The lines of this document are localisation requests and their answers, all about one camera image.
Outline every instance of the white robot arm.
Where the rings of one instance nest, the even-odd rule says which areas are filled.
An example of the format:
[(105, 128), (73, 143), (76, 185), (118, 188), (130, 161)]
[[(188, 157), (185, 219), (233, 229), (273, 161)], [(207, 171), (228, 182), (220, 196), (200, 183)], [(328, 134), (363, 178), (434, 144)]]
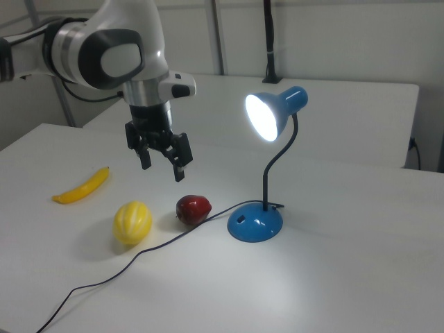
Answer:
[(176, 181), (193, 157), (187, 135), (171, 131), (170, 99), (196, 94), (189, 74), (170, 71), (153, 0), (106, 0), (91, 19), (54, 18), (35, 30), (0, 37), (0, 82), (33, 74), (57, 76), (94, 89), (121, 87), (133, 120), (128, 147), (142, 168), (148, 148), (161, 151)]

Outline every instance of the apple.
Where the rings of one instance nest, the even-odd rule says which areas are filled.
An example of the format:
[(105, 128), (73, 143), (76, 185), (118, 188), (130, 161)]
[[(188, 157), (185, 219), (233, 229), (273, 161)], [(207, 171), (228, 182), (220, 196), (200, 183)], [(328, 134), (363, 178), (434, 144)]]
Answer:
[(211, 204), (204, 196), (188, 195), (176, 204), (176, 214), (187, 225), (196, 225), (205, 220), (211, 211)]

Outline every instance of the light bulb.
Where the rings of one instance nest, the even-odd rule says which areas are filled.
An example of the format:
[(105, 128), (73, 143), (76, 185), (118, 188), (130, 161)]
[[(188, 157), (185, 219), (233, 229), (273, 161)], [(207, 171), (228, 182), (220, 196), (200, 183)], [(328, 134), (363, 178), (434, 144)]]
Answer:
[(248, 117), (259, 135), (266, 141), (275, 141), (278, 137), (278, 127), (270, 107), (255, 95), (245, 98), (245, 106)]

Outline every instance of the yellow banana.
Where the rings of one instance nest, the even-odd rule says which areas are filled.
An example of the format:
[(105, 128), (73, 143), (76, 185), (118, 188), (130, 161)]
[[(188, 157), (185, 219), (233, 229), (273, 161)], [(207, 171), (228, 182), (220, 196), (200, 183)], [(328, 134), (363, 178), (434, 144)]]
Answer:
[(106, 180), (106, 178), (108, 178), (109, 175), (110, 168), (108, 166), (99, 169), (90, 179), (84, 182), (81, 186), (58, 196), (53, 196), (52, 199), (57, 203), (73, 203), (74, 201), (80, 200), (93, 192)]

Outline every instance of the white table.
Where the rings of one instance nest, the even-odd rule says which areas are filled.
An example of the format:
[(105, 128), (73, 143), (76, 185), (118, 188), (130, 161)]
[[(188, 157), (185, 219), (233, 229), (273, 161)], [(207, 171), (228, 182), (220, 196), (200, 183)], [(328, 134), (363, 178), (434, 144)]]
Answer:
[[(287, 154), (394, 168), (405, 164), (417, 85), (294, 79), (266, 85), (261, 78), (194, 78), (197, 95), (171, 101), (173, 131), (187, 133), (192, 143), (277, 152), (290, 138), (291, 124), (273, 144), (258, 139), (246, 116), (245, 97), (299, 85), (309, 102), (298, 113), (298, 147)], [(128, 105), (120, 101), (83, 128), (124, 134), (130, 120)]]
[[(180, 183), (160, 154), (141, 170), (112, 133), (43, 125), (0, 152), (0, 329), (35, 332), (69, 290), (185, 230), (182, 196), (206, 196), (212, 213), (261, 198), (271, 153), (192, 149)], [(51, 202), (107, 165), (91, 196)], [(286, 205), (276, 237), (237, 241), (226, 214), (77, 293), (47, 332), (442, 332), (443, 198), (442, 174), (284, 155), (270, 173), (270, 200)], [(125, 249), (112, 219), (130, 200), (153, 229)]]

